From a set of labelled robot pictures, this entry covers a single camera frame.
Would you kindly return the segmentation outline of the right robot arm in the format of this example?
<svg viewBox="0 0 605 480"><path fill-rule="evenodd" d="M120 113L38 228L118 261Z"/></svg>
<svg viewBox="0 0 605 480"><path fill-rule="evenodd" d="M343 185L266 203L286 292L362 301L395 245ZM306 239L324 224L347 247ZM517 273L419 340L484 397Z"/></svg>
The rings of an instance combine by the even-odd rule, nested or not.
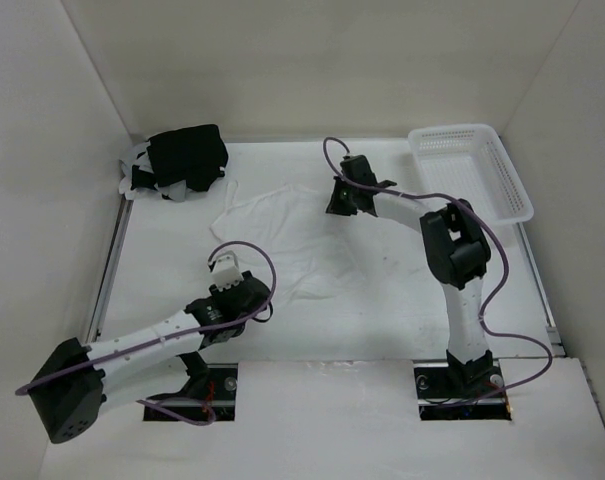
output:
<svg viewBox="0 0 605 480"><path fill-rule="evenodd" d="M480 324L483 277L491 257L480 225L455 203L433 211L414 201L384 194L391 181L379 182L368 159L347 155L326 212L351 216L359 212L390 220L418 232L427 266L445 296L449 325L446 384L465 396L492 375L493 355Z"/></svg>

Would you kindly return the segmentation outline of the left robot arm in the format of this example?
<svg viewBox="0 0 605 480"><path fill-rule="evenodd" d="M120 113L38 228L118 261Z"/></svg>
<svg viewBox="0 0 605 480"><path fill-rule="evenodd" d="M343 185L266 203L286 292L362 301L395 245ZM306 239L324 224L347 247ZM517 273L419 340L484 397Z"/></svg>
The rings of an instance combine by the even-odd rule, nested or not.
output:
<svg viewBox="0 0 605 480"><path fill-rule="evenodd" d="M199 412L191 424L210 425L217 419L215 385L200 352L241 335L247 321L272 312L274 289L245 271L238 284L211 285L209 297L151 327L87 345L67 339L21 392L53 444L76 438L100 415L130 403L182 421L186 417L168 404L192 400Z"/></svg>

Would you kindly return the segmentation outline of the white tank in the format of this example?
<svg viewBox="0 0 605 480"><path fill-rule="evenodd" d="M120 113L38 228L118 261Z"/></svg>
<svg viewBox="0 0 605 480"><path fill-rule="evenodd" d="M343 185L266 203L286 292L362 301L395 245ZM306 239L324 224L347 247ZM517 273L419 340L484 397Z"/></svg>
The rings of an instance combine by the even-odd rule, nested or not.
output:
<svg viewBox="0 0 605 480"><path fill-rule="evenodd" d="M142 193L157 192L165 200L184 202L188 191L186 181L161 187L151 165L149 147L149 141L139 143L119 159L123 174L118 187L119 193L129 201L136 199Z"/></svg>
<svg viewBox="0 0 605 480"><path fill-rule="evenodd" d="M301 185L237 201L237 184L227 188L223 213L210 225L220 242L243 240L262 248L277 274L278 306L324 300L358 289L364 276L341 231L325 213L323 194Z"/></svg>

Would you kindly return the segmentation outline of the white plastic basket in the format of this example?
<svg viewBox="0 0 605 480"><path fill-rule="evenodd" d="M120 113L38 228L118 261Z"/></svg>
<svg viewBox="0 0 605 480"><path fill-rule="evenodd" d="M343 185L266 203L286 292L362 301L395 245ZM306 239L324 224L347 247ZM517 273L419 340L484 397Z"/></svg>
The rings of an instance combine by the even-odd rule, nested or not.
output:
<svg viewBox="0 0 605 480"><path fill-rule="evenodd" d="M471 203L488 224L527 222L534 208L497 132L485 124L415 129L408 143L426 192Z"/></svg>

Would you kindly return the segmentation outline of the white tank top in pile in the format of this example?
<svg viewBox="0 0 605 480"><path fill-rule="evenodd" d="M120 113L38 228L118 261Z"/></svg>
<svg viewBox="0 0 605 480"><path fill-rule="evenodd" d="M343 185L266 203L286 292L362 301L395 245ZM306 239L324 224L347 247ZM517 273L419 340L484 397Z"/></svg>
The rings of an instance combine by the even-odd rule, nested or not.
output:
<svg viewBox="0 0 605 480"><path fill-rule="evenodd" d="M119 193L129 201L136 199L142 193L157 192L165 200L184 202L188 191L186 181L161 187L151 165L149 147L149 141L139 143L119 159L123 174L118 187Z"/></svg>

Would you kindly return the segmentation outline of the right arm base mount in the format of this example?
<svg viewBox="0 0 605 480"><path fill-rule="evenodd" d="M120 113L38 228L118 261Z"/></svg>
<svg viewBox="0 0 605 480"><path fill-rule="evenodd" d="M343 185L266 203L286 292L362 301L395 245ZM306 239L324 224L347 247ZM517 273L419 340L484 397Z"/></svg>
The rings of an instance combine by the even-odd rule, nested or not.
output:
<svg viewBox="0 0 605 480"><path fill-rule="evenodd" d="M461 363L449 352L445 363L413 367L418 413L422 421L510 421L499 364L487 350L477 360Z"/></svg>

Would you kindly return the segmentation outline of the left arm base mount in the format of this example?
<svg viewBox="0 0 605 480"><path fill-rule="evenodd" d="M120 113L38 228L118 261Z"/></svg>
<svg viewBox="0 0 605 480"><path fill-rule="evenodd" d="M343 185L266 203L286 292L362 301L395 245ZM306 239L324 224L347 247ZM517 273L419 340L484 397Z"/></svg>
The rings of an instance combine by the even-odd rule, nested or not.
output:
<svg viewBox="0 0 605 480"><path fill-rule="evenodd" d="M239 368L237 364L207 364L198 352L183 354L180 360L188 376L173 393L151 397L144 404L144 422L183 422L208 426L233 422L236 413Z"/></svg>

